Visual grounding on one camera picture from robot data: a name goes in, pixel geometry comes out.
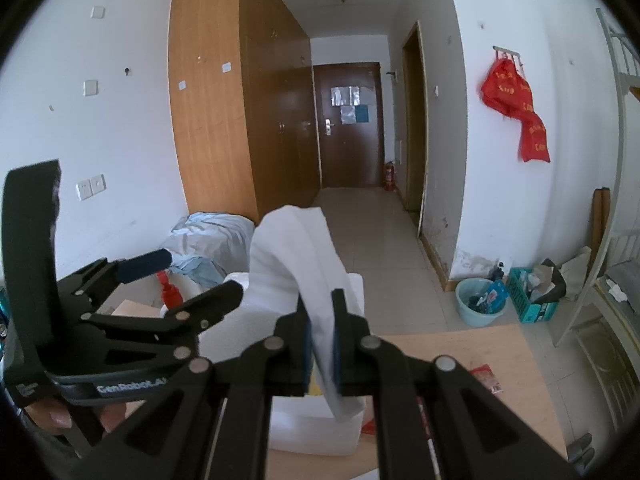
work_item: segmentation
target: fire extinguisher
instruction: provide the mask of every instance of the fire extinguisher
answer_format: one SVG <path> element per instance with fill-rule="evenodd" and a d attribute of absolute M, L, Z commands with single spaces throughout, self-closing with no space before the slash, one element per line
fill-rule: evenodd
<path fill-rule="evenodd" d="M 385 191 L 393 191 L 396 188 L 396 167 L 392 162 L 385 164 Z"/>

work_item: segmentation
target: tiled floor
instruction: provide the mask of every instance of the tiled floor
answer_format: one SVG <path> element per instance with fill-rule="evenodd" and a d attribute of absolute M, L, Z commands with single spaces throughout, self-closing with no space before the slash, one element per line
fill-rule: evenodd
<path fill-rule="evenodd" d="M 385 335 L 467 330 L 455 293 L 444 293 L 416 229 L 395 193 L 381 189 L 324 189 L 322 208 L 347 272 L 364 277 L 367 319 Z M 600 452 L 612 422 L 577 341 L 555 348 L 545 324 L 518 322 L 511 303 L 495 324 L 517 323 L 548 385 L 567 443 L 589 431 Z"/>

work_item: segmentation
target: red bottle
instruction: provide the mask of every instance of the red bottle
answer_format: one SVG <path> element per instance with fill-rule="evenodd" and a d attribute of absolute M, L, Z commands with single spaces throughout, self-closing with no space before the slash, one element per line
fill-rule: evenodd
<path fill-rule="evenodd" d="M 164 270 L 156 272 L 160 285 L 162 285 L 162 302 L 168 309 L 180 306 L 183 303 L 180 290 L 175 285 L 169 283 L 169 278 Z"/>

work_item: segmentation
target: doorframe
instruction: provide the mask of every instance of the doorframe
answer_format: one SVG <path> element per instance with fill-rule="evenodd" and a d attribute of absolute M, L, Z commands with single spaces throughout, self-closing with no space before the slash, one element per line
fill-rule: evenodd
<path fill-rule="evenodd" d="M 320 135 L 322 131 L 322 125 L 320 124 L 321 117 L 321 109 L 322 109 L 322 97 L 320 95 L 319 89 L 317 88 L 316 82 L 316 68 L 320 66 L 353 66 L 356 68 L 370 68 L 371 65 L 376 65 L 378 67 L 377 70 L 374 70 L 374 79 L 376 81 L 376 107 L 378 111 L 378 161 L 380 168 L 379 184 L 380 187 L 384 186 L 385 183 L 385 118 L 384 118 L 384 103 L 382 101 L 382 65 L 380 65 L 379 61 L 357 61 L 357 62 L 344 62 L 344 63 L 322 63 L 322 64 L 313 64 L 312 61 L 312 73 L 313 73 L 313 82 L 314 82 L 314 101 L 316 107 L 316 134 L 318 136 L 318 164 L 320 166 L 320 189 L 324 189 L 322 182 L 322 153 L 320 150 Z"/>
<path fill-rule="evenodd" d="M 424 177 L 422 180 L 422 201 L 420 202 L 420 216 L 418 217 L 418 237 L 422 232 L 422 220 L 424 219 L 424 208 L 427 200 L 427 183 L 429 176 L 429 93 L 427 86 L 427 73 L 426 66 L 424 63 L 424 45 L 422 44 L 422 30 L 420 28 L 420 20 L 416 20 L 414 25 L 409 30 L 409 33 L 404 37 L 404 41 L 402 42 L 401 54 L 402 54 L 402 81 L 404 84 L 404 114 L 406 117 L 406 189 L 405 193 L 408 192 L 409 186 L 409 175 L 411 171 L 411 163 L 409 159 L 409 152 L 412 148 L 411 140 L 412 134 L 409 128 L 409 99 L 408 96 L 408 82 L 406 78 L 407 69 L 406 69 L 406 61 L 404 58 L 404 49 L 406 44 L 411 39 L 412 35 L 417 34 L 418 37 L 418 50 L 420 51 L 420 64 L 422 65 L 422 91 L 424 93 Z"/>

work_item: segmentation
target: plastic basin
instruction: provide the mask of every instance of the plastic basin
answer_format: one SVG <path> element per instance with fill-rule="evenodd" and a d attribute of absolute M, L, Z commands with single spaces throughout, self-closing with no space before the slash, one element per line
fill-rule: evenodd
<path fill-rule="evenodd" d="M 458 312 L 460 313 L 462 321 L 469 326 L 487 326 L 504 314 L 504 305 L 506 302 L 503 303 L 502 308 L 495 314 L 480 314 L 467 306 L 472 296 L 481 296 L 491 283 L 490 280 L 485 278 L 467 278 L 458 283 L 456 287 Z"/>

